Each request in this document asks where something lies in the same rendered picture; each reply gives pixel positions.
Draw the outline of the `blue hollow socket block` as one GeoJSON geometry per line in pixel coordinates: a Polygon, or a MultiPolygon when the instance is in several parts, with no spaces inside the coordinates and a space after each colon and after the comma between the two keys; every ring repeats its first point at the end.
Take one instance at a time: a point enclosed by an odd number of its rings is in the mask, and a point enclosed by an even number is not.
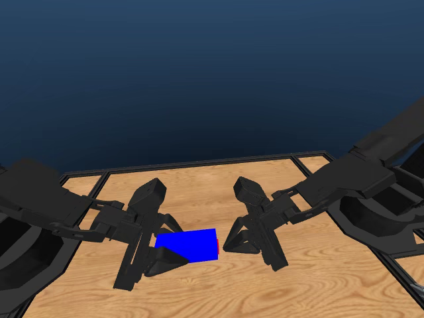
{"type": "Polygon", "coordinates": [[[217,232],[214,228],[159,234],[154,247],[166,247],[187,258],[189,263],[219,259],[217,232]]]}

